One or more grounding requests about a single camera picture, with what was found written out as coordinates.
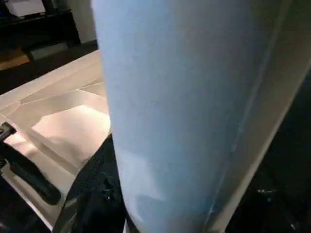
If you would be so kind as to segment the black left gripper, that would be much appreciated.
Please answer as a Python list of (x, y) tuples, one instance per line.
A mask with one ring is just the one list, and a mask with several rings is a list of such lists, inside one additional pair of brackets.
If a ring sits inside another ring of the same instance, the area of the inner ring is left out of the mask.
[(60, 191), (31, 160), (4, 142), (16, 132), (8, 122), (0, 126), (0, 167), (9, 165), (10, 170), (30, 185), (47, 204), (57, 204), (61, 199)]

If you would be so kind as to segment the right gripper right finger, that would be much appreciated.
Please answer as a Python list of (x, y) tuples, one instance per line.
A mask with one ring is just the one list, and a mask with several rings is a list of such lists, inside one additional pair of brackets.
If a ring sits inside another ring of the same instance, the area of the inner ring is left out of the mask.
[(225, 231), (309, 233), (311, 147), (269, 149)]

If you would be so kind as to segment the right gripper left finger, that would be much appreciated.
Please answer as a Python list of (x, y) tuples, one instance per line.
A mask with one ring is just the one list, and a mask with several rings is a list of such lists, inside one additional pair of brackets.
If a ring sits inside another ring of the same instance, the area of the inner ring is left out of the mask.
[(76, 176), (54, 225), (56, 233), (121, 233), (126, 219), (113, 137)]

